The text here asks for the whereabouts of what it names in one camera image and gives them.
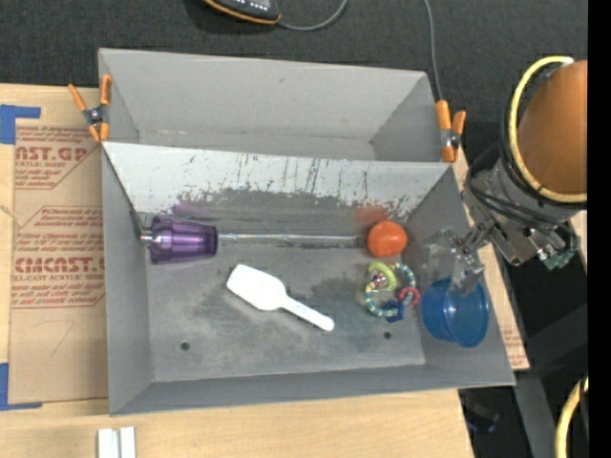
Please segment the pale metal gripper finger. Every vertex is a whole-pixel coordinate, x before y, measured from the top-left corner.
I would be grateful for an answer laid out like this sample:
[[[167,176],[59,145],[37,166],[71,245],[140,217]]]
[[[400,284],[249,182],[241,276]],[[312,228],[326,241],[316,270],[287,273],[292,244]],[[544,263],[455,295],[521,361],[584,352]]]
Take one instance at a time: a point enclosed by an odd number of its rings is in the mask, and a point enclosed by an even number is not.
[[[424,240],[427,257],[456,256],[460,252],[461,237],[452,228],[443,228]]]
[[[472,252],[459,252],[453,257],[449,292],[463,297],[470,295],[475,291],[484,271],[485,266]]]

